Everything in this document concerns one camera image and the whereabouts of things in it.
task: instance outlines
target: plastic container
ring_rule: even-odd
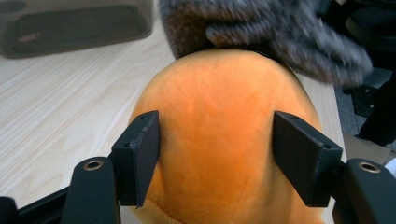
[[[0,0],[0,53],[8,58],[147,37],[152,0]]]

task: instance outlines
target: gray fuzzy object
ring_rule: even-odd
[[[364,48],[316,15],[314,0],[160,0],[175,57],[213,47],[262,46],[295,72],[359,86],[373,66]]]

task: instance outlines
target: black office chair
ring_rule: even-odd
[[[393,71],[372,95],[373,109],[358,135],[380,146],[392,143],[396,138],[396,0],[334,3],[325,21],[363,45],[374,67]]]

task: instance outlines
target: orange plush fabric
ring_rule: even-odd
[[[274,111],[320,129],[304,88],[257,53],[211,49],[163,69],[131,120],[160,111],[161,153],[145,205],[147,223],[322,223],[273,158]]]

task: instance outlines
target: light wood surface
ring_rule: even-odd
[[[44,57],[0,58],[0,195],[23,207],[107,156],[149,80],[174,57],[157,8],[150,37]],[[344,147],[332,86],[301,77],[324,133]],[[122,209],[123,223],[137,223]],[[332,223],[331,214],[324,215]]]

